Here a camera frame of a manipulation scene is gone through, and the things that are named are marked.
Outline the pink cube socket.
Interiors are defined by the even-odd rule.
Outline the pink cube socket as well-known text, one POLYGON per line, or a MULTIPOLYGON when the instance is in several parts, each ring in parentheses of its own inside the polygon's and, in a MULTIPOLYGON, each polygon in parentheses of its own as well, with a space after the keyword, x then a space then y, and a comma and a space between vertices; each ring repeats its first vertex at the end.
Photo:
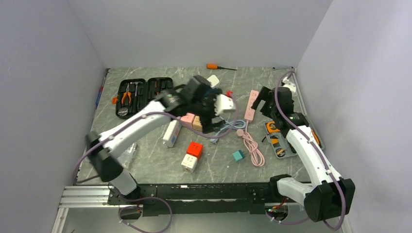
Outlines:
POLYGON ((186 127, 186 128, 192 128, 194 119, 195 119, 195 115, 188 113, 185 116, 182 116, 181 118, 182 121, 182 126, 186 127))

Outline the pink power strip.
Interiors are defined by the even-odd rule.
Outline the pink power strip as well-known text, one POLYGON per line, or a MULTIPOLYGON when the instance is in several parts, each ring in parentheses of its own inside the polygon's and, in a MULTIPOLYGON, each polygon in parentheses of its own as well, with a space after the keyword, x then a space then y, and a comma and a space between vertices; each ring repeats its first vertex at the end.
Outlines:
POLYGON ((244 115, 244 119, 246 121, 252 121, 255 115, 255 109, 252 109, 252 106, 255 102, 255 100, 258 97, 259 92, 256 90, 251 90, 249 100, 247 102, 247 107, 244 115))

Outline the beige cube socket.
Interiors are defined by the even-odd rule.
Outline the beige cube socket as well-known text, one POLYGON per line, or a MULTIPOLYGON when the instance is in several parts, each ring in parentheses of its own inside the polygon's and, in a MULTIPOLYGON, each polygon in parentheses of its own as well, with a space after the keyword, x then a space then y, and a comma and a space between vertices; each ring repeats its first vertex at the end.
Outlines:
POLYGON ((192 122, 192 128, 202 132, 203 131, 203 127, 202 127, 202 123, 200 121, 200 117, 199 116, 195 116, 192 122))

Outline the white long power strip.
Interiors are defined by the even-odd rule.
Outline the white long power strip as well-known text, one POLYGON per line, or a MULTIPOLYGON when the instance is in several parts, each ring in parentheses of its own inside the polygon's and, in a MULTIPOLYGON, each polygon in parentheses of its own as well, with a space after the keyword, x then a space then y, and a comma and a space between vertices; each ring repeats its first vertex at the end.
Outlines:
POLYGON ((174 146, 181 127, 182 125, 178 120, 173 120, 169 123, 162 138, 165 146, 168 148, 172 148, 174 146))

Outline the red cube socket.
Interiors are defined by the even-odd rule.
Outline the red cube socket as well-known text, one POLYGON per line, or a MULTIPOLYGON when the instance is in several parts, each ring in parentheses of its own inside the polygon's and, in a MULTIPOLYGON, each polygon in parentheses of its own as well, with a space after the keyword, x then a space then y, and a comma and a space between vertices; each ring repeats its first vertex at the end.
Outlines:
POLYGON ((203 154, 203 145, 194 141, 191 141, 186 154, 196 157, 198 160, 202 157, 203 154))

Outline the grey tool tray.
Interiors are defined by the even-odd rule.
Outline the grey tool tray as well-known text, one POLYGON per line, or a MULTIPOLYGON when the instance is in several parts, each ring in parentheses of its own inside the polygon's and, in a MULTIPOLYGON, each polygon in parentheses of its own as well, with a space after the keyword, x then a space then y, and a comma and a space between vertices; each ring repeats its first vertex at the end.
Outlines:
POLYGON ((274 152, 276 151, 277 148, 283 148, 285 150, 286 155, 282 158, 278 158, 276 156, 276 152, 275 152, 275 156, 278 159, 284 159, 284 158, 288 158, 288 157, 298 156, 298 154, 296 153, 296 151, 294 150, 292 145, 287 141, 287 139, 282 135, 281 132, 271 133, 271 134, 267 133, 266 136, 263 138, 262 142, 265 141, 265 140, 267 140, 272 145, 272 148, 274 149, 274 152))

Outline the black tool case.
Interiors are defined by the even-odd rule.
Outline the black tool case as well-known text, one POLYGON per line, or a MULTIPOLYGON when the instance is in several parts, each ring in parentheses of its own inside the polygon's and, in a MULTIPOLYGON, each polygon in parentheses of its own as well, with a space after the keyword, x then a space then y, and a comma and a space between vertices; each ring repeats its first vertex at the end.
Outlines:
POLYGON ((112 103, 116 105, 115 115, 120 119, 128 119, 141 111, 162 90, 172 88, 173 81, 170 77, 155 77, 148 80, 142 78, 123 80, 120 82, 117 96, 112 99, 112 103), (129 106, 122 106, 121 98, 128 83, 130 84, 131 104, 129 106))

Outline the teal plug adapter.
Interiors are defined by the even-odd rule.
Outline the teal plug adapter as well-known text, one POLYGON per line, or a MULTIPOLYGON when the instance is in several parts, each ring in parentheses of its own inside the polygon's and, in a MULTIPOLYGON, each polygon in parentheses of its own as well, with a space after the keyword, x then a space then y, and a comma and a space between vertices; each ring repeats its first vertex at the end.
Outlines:
POLYGON ((241 161, 245 158, 245 155, 241 150, 235 151, 234 153, 232 153, 232 156, 236 162, 241 161))

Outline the white cube socket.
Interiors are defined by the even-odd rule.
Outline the white cube socket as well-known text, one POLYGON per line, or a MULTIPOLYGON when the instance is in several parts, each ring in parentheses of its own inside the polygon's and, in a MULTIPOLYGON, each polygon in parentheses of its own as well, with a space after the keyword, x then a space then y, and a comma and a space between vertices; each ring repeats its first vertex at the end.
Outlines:
POLYGON ((197 157, 190 154, 186 154, 182 160, 181 166, 184 171, 193 173, 196 169, 197 163, 197 157))

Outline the clear plastic screw box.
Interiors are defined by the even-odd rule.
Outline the clear plastic screw box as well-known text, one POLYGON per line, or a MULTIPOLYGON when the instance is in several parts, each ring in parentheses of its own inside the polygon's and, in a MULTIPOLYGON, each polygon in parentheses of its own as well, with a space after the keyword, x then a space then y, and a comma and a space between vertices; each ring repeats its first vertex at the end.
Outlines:
POLYGON ((129 169, 130 164, 134 160, 135 152, 137 150, 137 143, 133 143, 128 149, 125 150, 118 158, 119 163, 125 168, 129 169))

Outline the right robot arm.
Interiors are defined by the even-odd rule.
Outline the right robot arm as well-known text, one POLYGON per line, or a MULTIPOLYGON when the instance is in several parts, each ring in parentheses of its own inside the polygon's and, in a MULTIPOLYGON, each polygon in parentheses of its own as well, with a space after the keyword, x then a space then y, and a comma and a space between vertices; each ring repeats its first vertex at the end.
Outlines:
POLYGON ((349 213, 355 193, 355 184, 345 179, 331 165, 316 140, 310 121, 294 110, 292 92, 286 87, 262 87, 251 106, 256 110, 261 101, 261 113, 274 121, 288 144, 299 156, 310 178, 310 184, 282 174, 270 178, 268 196, 273 201, 287 197, 303 205, 314 222, 349 213))

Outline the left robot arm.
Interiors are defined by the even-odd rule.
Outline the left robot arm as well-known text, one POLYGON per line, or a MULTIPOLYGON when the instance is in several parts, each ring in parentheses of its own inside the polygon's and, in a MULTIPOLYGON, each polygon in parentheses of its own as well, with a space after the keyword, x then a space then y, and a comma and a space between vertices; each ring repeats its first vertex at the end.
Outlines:
POLYGON ((120 192, 120 197, 132 204, 139 199, 140 188, 117 160, 127 148, 148 133, 187 113, 200 117, 203 127, 200 135, 208 137, 209 132, 218 127, 212 123, 212 119, 235 109, 231 97, 221 89, 211 87, 206 78, 195 75, 179 90, 162 90, 140 112, 120 125, 100 134, 87 134, 85 156, 100 179, 112 184, 120 192))

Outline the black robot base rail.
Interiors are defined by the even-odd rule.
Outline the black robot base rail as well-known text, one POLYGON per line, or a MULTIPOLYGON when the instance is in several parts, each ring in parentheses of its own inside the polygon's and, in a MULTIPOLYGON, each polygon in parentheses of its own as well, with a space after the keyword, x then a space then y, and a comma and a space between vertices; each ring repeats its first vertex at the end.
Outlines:
POLYGON ((138 206, 143 216, 173 214, 249 213, 271 210, 286 216, 294 204, 275 196, 268 183, 140 184, 140 197, 122 198, 109 189, 109 206, 138 206))

